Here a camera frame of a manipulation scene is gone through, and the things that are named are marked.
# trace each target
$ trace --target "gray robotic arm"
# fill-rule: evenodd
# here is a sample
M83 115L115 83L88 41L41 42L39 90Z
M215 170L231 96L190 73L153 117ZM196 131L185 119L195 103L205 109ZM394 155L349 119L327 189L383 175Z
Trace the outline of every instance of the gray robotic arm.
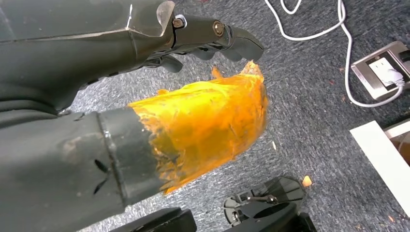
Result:
M171 54L261 57L248 32L173 10L163 0L0 0L2 231L75 231L164 190L131 108L58 112L102 77L178 72Z

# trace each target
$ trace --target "debris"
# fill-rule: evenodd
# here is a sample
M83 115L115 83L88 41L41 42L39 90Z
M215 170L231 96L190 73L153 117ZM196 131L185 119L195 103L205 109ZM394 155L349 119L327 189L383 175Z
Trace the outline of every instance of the debris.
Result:
M312 185L312 180L310 179L308 175L305 176L305 178L303 178L302 185L303 187L309 187Z

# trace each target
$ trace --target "bolt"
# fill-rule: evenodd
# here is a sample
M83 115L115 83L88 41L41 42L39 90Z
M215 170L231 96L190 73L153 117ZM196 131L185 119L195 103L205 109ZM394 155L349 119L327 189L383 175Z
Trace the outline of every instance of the bolt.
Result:
M176 18L172 21L172 25L174 26L174 28L181 28L184 26L184 21L182 21L182 19L180 18Z
M215 21L214 25L213 25L213 29L214 29L214 32L217 36L219 36L219 37L222 36L224 26L221 22Z
M239 220L239 217L238 217L238 213L237 213L237 212L233 212L233 213L232 213L232 220L233 220L233 221L238 221L238 220Z

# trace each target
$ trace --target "power outlet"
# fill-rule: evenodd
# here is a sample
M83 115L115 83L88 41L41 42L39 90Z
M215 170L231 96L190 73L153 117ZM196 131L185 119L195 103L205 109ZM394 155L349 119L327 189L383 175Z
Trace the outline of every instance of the power outlet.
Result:
M381 80L385 87L391 85L391 83L385 82L385 76L387 76L388 70L395 70L390 62L386 58L380 58L373 63L369 64L374 74Z
M378 100L384 100L397 91L397 86L387 83L385 77L389 69L396 70L403 75L404 88L410 87L409 61L402 59L400 54L408 48L400 41L395 41L372 54L356 61L351 69L363 83L370 95Z

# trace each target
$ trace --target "orange tape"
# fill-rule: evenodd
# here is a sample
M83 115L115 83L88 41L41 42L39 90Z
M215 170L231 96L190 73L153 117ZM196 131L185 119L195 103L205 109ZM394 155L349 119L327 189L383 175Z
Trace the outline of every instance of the orange tape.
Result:
M238 75L195 82L130 103L146 129L169 193L232 160L266 127L264 78L252 61Z

